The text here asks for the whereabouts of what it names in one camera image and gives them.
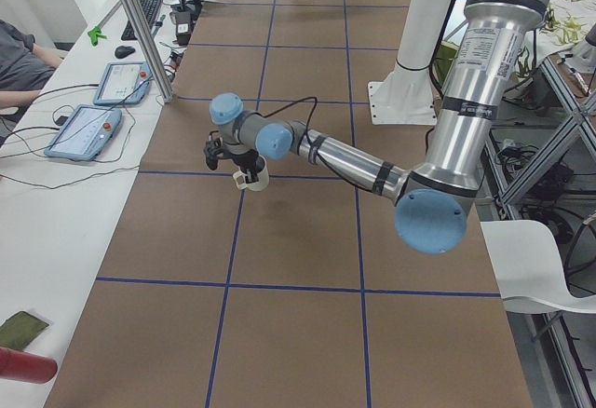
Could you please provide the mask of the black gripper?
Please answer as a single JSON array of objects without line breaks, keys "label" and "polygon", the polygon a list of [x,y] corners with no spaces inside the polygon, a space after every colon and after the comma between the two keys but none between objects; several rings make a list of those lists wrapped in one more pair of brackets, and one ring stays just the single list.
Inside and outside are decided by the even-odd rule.
[{"label": "black gripper", "polygon": [[258,152],[252,149],[241,154],[232,155],[232,160],[242,170],[245,181],[256,183],[259,180],[257,168],[258,158]]}]

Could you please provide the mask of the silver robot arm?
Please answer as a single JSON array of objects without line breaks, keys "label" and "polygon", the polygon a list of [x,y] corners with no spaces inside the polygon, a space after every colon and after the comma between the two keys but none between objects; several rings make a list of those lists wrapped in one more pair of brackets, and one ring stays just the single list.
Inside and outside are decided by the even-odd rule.
[{"label": "silver robot arm", "polygon": [[394,70],[369,84],[376,125],[428,125],[425,159],[410,170],[341,143],[305,122],[276,121],[247,110],[233,93],[215,97],[216,132],[204,148],[207,165],[237,165],[237,184],[260,182],[263,161],[288,154],[321,165],[349,184],[388,198],[395,228],[411,248],[441,254],[456,247],[478,193],[477,165],[525,35],[545,19],[549,0],[467,0],[467,29],[432,102],[428,72],[452,0],[412,0]]}]

